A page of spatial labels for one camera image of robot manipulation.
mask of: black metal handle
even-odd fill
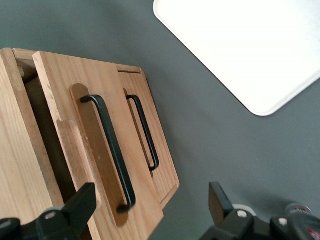
[[[125,160],[122,155],[122,152],[118,143],[118,139],[115,133],[115,129],[112,124],[106,103],[104,99],[99,95],[87,95],[82,97],[80,101],[81,103],[87,103],[89,101],[93,101],[98,110],[101,123],[104,129],[104,133],[109,143],[111,154],[112,154],[112,157],[116,166],[116,170],[118,172],[120,182],[126,198],[126,202],[127,202],[127,205],[119,206],[116,211],[118,213],[128,212],[136,203],[136,195],[128,174]]]
[[[153,166],[149,167],[150,171],[155,170],[157,167],[159,167],[159,158],[157,154],[157,150],[154,144],[154,141],[152,139],[150,129],[147,123],[146,115],[144,112],[144,109],[142,107],[141,101],[137,95],[128,95],[126,96],[126,99],[133,99],[136,109],[138,110],[140,121],[142,123],[142,128],[145,134],[146,141],[148,142],[148,146],[151,152],[152,160],[153,160]]]

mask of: wooden cabinet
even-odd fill
[[[148,239],[179,180],[144,72],[48,52],[6,48],[0,54],[0,127],[7,139],[0,151],[0,204],[6,206],[0,219],[25,224],[94,182],[91,237]],[[140,100],[150,136],[131,95]],[[153,151],[159,165],[150,171]]]

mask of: wooden drawer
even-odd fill
[[[129,67],[126,69],[126,66],[122,65],[119,69],[121,69],[121,71],[119,71],[119,75],[126,94],[129,96],[137,96],[144,111],[147,125],[159,159],[158,168],[151,172],[152,180],[157,194],[160,197],[161,206],[164,208],[174,193],[178,190],[179,180],[149,89],[147,78],[141,68],[136,69],[134,72],[133,69],[130,69]],[[146,161],[149,166],[153,166],[153,157],[146,135],[144,134],[137,106],[133,99],[129,99],[128,101]]]
[[[22,49],[3,49],[1,59],[7,62],[0,66],[1,82],[10,96],[9,101],[15,102],[14,109],[20,114],[16,124],[24,128],[19,134],[25,136],[28,150],[36,155],[28,164],[37,167],[40,176],[34,181],[42,183],[39,190],[35,187],[37,191],[19,185],[27,195],[32,193],[45,202],[43,206],[34,206],[37,212],[30,214],[27,221],[52,205],[61,204],[61,195],[66,202],[84,183],[95,182],[98,207],[88,223],[91,237],[147,239],[162,219],[162,209],[178,189],[179,181],[143,71],[138,67]],[[152,172],[148,168],[148,145],[136,108],[126,99],[128,94],[139,96],[143,104],[160,162]],[[104,128],[101,113],[92,102],[80,101],[87,95],[102,97],[113,131],[110,124]],[[15,111],[1,108],[3,116]],[[8,128],[2,132],[12,139],[8,142],[12,149],[16,148],[15,136],[10,134],[15,128],[13,125],[5,122],[1,126]],[[112,132],[115,137],[110,140],[106,136]],[[115,155],[114,149],[121,151],[124,166],[120,167],[115,161],[121,157]],[[5,158],[21,164],[13,152]],[[1,167],[3,172],[16,169],[15,165],[9,168],[3,161]],[[136,200],[130,210],[118,213],[119,206],[132,200],[126,195],[128,189],[123,189],[131,186],[121,180],[120,176],[126,175],[119,172],[123,167]],[[18,178],[19,174],[16,171],[11,178]],[[0,204],[8,203],[10,198],[16,195],[0,199]],[[0,218],[5,217],[21,218],[22,223],[26,218],[23,210],[1,212]]]

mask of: drawer front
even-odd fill
[[[147,239],[163,212],[117,67],[47,52],[33,59],[76,190],[85,182],[96,183],[98,207],[88,224],[92,237]],[[132,183],[136,203],[123,213],[117,209],[127,200],[113,147],[95,105],[80,102],[87,94],[104,100]]]
[[[159,166],[150,172],[157,194],[161,200],[161,206],[164,208],[179,187],[179,180],[175,166],[166,142],[166,138],[161,127],[157,110],[149,89],[149,85],[144,72],[139,68],[118,65],[118,74],[121,84],[126,94],[138,96],[143,112],[146,118],[150,134],[159,159]],[[139,134],[141,145],[144,149],[145,159],[149,166],[154,165],[154,160],[143,130],[137,106],[132,99],[128,100],[135,127]]]

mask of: black clamp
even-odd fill
[[[200,240],[320,240],[320,219],[297,212],[262,221],[234,209],[218,182],[209,185],[209,209],[215,226]]]
[[[85,183],[61,210],[49,210],[21,226],[18,218],[0,220],[0,240],[77,240],[96,210],[94,183]]]

